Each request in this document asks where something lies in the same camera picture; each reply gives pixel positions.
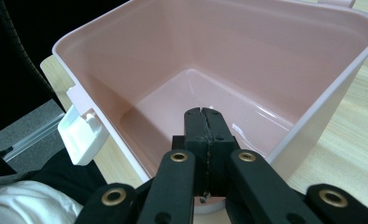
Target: white plastic handle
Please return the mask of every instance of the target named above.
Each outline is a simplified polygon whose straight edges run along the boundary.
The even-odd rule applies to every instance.
[[[87,165],[106,142],[109,133],[92,113],[83,118],[72,105],[58,125],[64,145],[75,165]]]
[[[353,7],[356,0],[318,0],[318,3],[329,4],[339,7]]]

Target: gray surface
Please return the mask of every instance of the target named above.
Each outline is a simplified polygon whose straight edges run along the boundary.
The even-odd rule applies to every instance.
[[[54,101],[50,100],[15,121],[0,132],[0,151],[15,145],[62,113],[63,110]],[[58,131],[55,130],[10,160],[8,164],[18,173],[38,170],[62,148],[64,148],[64,143]]]

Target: pink container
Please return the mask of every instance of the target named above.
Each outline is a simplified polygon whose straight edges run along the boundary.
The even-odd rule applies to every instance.
[[[242,148],[287,177],[317,143],[368,57],[368,14],[272,0],[133,0],[53,54],[80,115],[106,126],[143,180],[184,112],[220,111]]]

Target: table surface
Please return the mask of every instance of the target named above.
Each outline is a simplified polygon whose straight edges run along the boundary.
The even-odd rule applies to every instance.
[[[368,0],[358,0],[353,8],[368,12]],[[67,110],[72,103],[66,92],[74,82],[54,56],[44,60],[41,69]],[[94,160],[107,183],[121,182],[134,187],[142,184],[111,136]],[[318,183],[335,185],[368,206],[368,59],[317,145],[287,183],[302,193]],[[219,223],[229,223],[224,211],[195,216],[194,223],[206,223],[215,218]]]

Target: black metal arm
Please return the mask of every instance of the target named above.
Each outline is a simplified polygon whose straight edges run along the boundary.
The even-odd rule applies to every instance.
[[[339,188],[291,189],[260,154],[240,149],[220,112],[194,108],[184,120],[153,179],[99,189],[77,223],[192,223],[194,196],[211,195],[226,198],[232,223],[368,224],[368,208]]]

